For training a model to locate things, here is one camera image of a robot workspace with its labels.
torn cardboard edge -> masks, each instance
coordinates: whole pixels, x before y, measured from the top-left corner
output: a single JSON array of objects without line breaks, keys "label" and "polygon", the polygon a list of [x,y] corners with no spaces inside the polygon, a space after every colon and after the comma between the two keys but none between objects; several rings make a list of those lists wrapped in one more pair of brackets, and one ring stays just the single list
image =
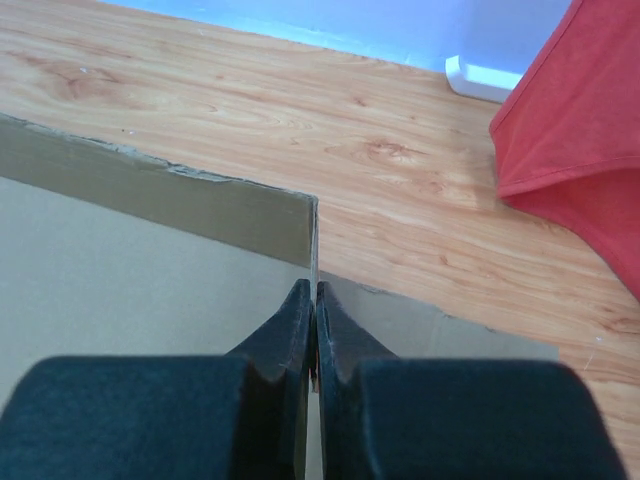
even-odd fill
[{"label": "torn cardboard edge", "polygon": [[4,114],[0,145],[0,176],[310,268],[317,283],[318,200],[312,195]]},{"label": "torn cardboard edge", "polygon": [[385,347],[409,358],[558,360],[558,348],[446,314],[435,305],[320,272],[342,308]]}]

wall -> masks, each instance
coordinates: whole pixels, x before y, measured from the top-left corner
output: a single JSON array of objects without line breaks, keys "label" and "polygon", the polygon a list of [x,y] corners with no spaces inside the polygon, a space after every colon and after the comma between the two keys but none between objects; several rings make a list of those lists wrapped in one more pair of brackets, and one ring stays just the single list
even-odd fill
[{"label": "wall", "polygon": [[429,70],[462,55],[523,73],[569,0],[112,0]]}]

red cloth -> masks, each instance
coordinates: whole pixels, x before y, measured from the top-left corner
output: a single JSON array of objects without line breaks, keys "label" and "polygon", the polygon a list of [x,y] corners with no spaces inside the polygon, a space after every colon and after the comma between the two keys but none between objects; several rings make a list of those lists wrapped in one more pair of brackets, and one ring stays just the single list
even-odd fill
[{"label": "red cloth", "polygon": [[640,0],[574,0],[490,132],[499,196],[573,230],[640,299]]}]

floor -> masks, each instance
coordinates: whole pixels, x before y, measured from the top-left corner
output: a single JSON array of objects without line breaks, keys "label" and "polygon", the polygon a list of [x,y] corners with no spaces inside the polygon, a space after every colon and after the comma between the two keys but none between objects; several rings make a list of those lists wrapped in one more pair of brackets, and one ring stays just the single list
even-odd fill
[{"label": "floor", "polygon": [[442,74],[90,0],[0,0],[0,18],[3,111],[317,195],[323,270],[559,346],[640,478],[640,306],[575,235],[496,200],[497,105]]}]

